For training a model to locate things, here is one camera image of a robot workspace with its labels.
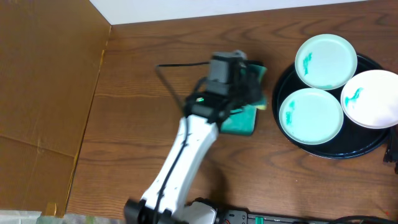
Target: round black tray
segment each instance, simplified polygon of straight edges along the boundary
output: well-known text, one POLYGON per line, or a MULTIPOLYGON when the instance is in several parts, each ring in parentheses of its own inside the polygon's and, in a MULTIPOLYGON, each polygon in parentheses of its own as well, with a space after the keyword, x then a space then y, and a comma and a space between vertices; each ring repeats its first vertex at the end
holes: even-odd
MULTIPOLYGON (((382 67, 375 61, 363 55, 358 55, 358 66, 355 75, 374 69, 382 69, 382 67)), ((279 129, 293 144, 302 148, 303 150, 325 158, 332 159, 347 159, 362 156, 373 149, 379 147, 387 139, 389 132, 388 129, 368 129, 361 127, 346 115, 344 115, 344 123, 340 132, 332 140, 319 144, 308 145, 299 143, 290 138, 282 129, 279 123, 279 109, 282 102, 293 92, 302 88, 309 88, 297 76, 294 63, 289 66, 277 82, 274 92, 272 94, 272 111, 274 118, 278 124, 279 129)), ((335 90, 329 90, 339 102, 343 86, 335 90)))

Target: cardboard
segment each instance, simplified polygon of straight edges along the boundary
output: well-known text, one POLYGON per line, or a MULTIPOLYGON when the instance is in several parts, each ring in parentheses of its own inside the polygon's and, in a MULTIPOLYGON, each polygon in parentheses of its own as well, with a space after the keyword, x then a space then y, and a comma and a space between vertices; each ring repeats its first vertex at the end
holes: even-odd
POLYGON ((0 1, 0 209, 62 217, 110 25, 89 1, 0 1))

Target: wooden table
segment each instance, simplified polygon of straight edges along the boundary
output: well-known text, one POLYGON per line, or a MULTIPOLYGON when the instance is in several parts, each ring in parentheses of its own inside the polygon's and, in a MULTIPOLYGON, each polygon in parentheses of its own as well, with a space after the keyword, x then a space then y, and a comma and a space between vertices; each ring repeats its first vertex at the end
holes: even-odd
MULTIPOLYGON (((181 114, 155 64, 201 62, 214 51, 240 49, 269 69, 262 86, 271 100, 300 45, 324 33, 343 36, 357 52, 398 72, 396 0, 113 26, 68 212, 122 219, 127 198, 139 200, 160 171, 181 114)), ((165 75, 183 97, 207 68, 167 68, 165 75)), ((269 103, 258 112, 252 136, 219 136, 188 199, 299 217, 397 219, 398 175, 383 165, 384 151, 348 160, 311 156, 280 132, 269 103)))

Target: cable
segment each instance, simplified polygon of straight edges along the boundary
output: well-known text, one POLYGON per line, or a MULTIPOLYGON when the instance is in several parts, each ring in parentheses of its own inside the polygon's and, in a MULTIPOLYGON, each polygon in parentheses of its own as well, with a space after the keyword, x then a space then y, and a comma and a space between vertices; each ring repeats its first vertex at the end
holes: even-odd
POLYGON ((178 159, 180 158, 182 151, 184 150, 185 146, 187 145, 187 140, 188 140, 188 132, 189 132, 189 123, 188 123, 188 118, 185 116, 184 110, 183 110, 183 105, 180 101, 180 99, 178 98, 176 92, 173 89, 173 86, 170 85, 170 83, 166 80, 166 78, 163 76, 162 72, 160 71, 160 67, 182 67, 182 66, 196 66, 196 65, 207 65, 209 64, 209 62, 198 62, 198 63, 183 63, 183 64, 162 64, 162 65, 156 65, 155 66, 155 72, 157 77, 159 78, 159 80, 161 80, 161 82, 163 83, 163 85, 167 88, 167 90, 169 91, 169 93, 172 95, 172 97, 174 98, 176 104, 178 105, 178 107, 181 109, 183 116, 185 117, 185 135, 184 135, 184 140, 182 142, 180 151, 178 152, 176 158, 173 161, 172 166, 170 167, 169 172, 167 173, 162 186, 160 187, 159 190, 159 195, 157 196, 157 201, 156 201, 156 205, 155 205, 155 209, 154 209, 154 217, 153 217, 153 224, 157 224, 157 216, 158 216, 158 209, 159 209, 159 205, 160 205, 160 201, 162 200, 163 197, 163 192, 164 189, 166 188, 166 184, 167 181, 169 180, 175 165, 177 164, 178 159))
POLYGON ((380 223, 380 224, 397 224, 397 222, 385 219, 385 218, 379 218, 379 217, 371 217, 371 216, 366 216, 366 215, 353 215, 353 216, 347 216, 347 217, 341 217, 336 220, 333 220, 329 222, 328 224, 338 224, 338 223, 344 223, 348 221, 353 221, 353 220, 363 220, 363 221, 369 221, 373 223, 380 223))

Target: plate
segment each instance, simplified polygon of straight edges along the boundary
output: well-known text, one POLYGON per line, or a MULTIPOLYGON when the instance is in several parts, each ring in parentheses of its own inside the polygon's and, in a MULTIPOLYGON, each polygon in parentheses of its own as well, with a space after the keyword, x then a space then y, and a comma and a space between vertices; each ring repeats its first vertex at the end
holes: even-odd
POLYGON ((343 120, 340 102, 332 94, 315 88, 293 92, 279 109, 283 130, 303 144, 322 144, 333 139, 343 120))
MULTIPOLYGON (((375 69, 382 69, 382 67, 370 58, 358 55, 358 67, 355 74, 375 69)), ((364 128, 354 123, 346 117, 346 115, 340 132, 328 142, 309 145, 302 144, 292 139, 288 134, 286 134, 279 123, 279 108, 290 94, 303 88, 308 88, 308 86, 299 79, 295 71, 295 66, 292 64, 281 75, 272 93, 272 112, 274 114, 274 119, 276 120, 280 131, 291 143, 308 153, 320 157, 347 159, 369 153, 386 141, 389 135, 388 129, 364 128)), ((340 100, 342 89, 343 87, 340 87, 327 92, 332 94, 337 100, 340 100)))
POLYGON ((360 73, 344 86, 341 106, 349 119, 366 128, 398 124, 398 75, 385 70, 360 73))
POLYGON ((299 48, 295 69, 308 86, 334 90, 354 75, 358 60, 354 47, 344 38, 333 34, 316 35, 299 48))

